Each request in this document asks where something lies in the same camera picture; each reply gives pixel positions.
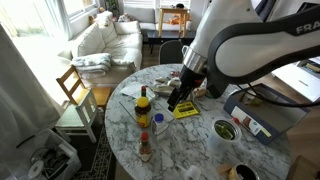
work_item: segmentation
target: blue bottle cap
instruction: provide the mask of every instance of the blue bottle cap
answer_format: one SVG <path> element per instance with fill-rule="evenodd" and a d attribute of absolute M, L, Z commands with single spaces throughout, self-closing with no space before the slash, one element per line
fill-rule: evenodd
<path fill-rule="evenodd" d="M 156 114 L 155 116 L 154 116 L 154 120 L 157 122 L 157 123 L 162 123 L 162 121 L 163 121 L 163 114 Z"/>

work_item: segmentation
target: round marble table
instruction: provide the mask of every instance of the round marble table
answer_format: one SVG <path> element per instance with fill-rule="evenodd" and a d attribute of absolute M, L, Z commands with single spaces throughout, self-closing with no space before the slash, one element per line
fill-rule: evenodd
<path fill-rule="evenodd" d="M 166 64 L 140 70 L 123 82 L 112 93 L 107 104 L 105 125 L 109 144 L 119 163 L 134 179 L 183 179 L 184 172 L 191 165 L 201 170 L 200 179 L 226 179 L 218 174 L 221 165 L 235 165 L 244 162 L 253 167 L 265 179 L 285 179 L 290 166 L 290 151 L 287 136 L 284 134 L 270 143 L 262 145 L 242 126 L 241 140 L 226 149 L 217 152 L 208 147 L 207 139 L 215 117 L 230 117 L 223 110 L 228 95 L 235 90 L 229 86 L 219 99 L 198 98 L 194 103 L 201 110 L 200 115 L 183 119 L 174 119 L 166 108 L 167 99 L 158 97 L 153 102 L 153 113 L 166 111 L 166 120 L 170 120 L 167 137 L 156 141 L 150 135 L 152 157 L 143 162 L 138 156 L 139 137 L 142 131 L 151 133 L 151 128 L 140 128 L 134 120 L 134 112 L 128 110 L 134 101 L 120 93 L 120 90 L 131 82 L 152 86 L 154 79 L 166 77 L 171 71 L 181 70 L 181 64 Z"/>

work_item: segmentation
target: white sofa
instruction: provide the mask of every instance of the white sofa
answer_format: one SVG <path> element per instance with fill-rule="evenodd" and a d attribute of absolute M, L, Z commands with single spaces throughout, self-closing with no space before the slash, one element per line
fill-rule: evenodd
<path fill-rule="evenodd" d="M 97 53 L 112 55 L 111 67 L 105 75 L 82 79 L 88 87 L 115 87 L 126 77 L 140 70 L 142 34 L 139 23 L 112 22 L 108 26 L 94 23 L 70 41 L 59 56 L 69 59 Z"/>

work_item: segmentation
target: table leg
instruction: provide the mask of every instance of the table leg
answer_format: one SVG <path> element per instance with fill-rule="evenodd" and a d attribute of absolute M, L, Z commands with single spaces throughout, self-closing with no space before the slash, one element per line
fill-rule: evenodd
<path fill-rule="evenodd" d="M 180 14 L 180 21 L 179 21 L 179 33 L 181 32 L 181 21 L 182 21 L 182 18 L 183 18 L 182 15 L 183 15 L 183 14 L 181 13 L 181 14 Z"/>
<path fill-rule="evenodd" d="M 150 47 L 151 47 L 151 49 L 150 49 L 150 54 L 152 54 L 152 51 L 153 51 L 153 45 L 154 45 L 154 44 L 151 44 L 151 45 L 150 45 Z"/>
<path fill-rule="evenodd" d="M 163 10 L 160 9 L 160 19 L 159 19 L 159 27 L 158 27 L 159 37 L 161 37 L 162 35 L 162 23 L 163 23 Z"/>
<path fill-rule="evenodd" d="M 183 14 L 183 19 L 184 19 L 184 26 L 183 26 L 183 37 L 186 37 L 186 27 L 187 27 L 187 13 L 185 12 Z"/>

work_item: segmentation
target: black chair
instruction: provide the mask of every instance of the black chair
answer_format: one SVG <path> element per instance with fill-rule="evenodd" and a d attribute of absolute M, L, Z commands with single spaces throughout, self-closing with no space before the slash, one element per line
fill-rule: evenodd
<path fill-rule="evenodd" d="M 160 64 L 174 64 L 182 63 L 183 44 L 179 40 L 171 40 L 163 43 L 159 50 L 159 63 Z"/>

